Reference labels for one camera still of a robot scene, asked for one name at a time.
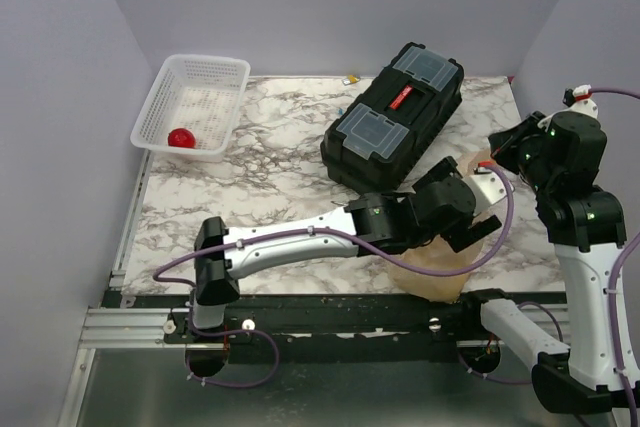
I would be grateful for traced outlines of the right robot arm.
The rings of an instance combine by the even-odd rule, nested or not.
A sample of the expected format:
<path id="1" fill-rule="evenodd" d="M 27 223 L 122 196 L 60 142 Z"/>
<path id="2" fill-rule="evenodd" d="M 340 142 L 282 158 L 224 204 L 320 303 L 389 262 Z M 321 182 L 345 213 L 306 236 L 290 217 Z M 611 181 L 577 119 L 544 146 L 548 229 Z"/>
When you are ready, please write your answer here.
<path id="1" fill-rule="evenodd" d="M 469 337 L 495 334 L 528 368 L 551 413 L 628 409 L 638 423 L 639 367 L 630 344 L 621 273 L 627 241 L 619 200 L 595 183 L 607 137 L 592 116 L 534 112 L 489 137 L 493 160 L 534 192 L 564 278 L 570 341 L 548 335 L 516 304 L 495 298 L 464 309 Z"/>

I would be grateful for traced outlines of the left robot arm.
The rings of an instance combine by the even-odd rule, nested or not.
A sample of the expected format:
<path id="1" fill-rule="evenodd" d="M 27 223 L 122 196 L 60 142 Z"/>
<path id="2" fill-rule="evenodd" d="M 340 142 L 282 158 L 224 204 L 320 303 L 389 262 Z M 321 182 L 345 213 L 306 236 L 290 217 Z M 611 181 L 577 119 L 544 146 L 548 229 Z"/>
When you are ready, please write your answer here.
<path id="1" fill-rule="evenodd" d="M 408 192 L 366 193 L 342 207 L 300 221 L 257 228 L 231 228 L 206 219 L 194 250 L 193 312 L 187 329 L 201 342 L 214 340 L 239 282 L 268 268 L 314 259 L 398 255 L 444 239 L 460 252 L 500 228 L 496 216 L 479 215 L 506 197 L 498 176 L 479 170 L 464 177 L 456 162 L 438 162 Z"/>

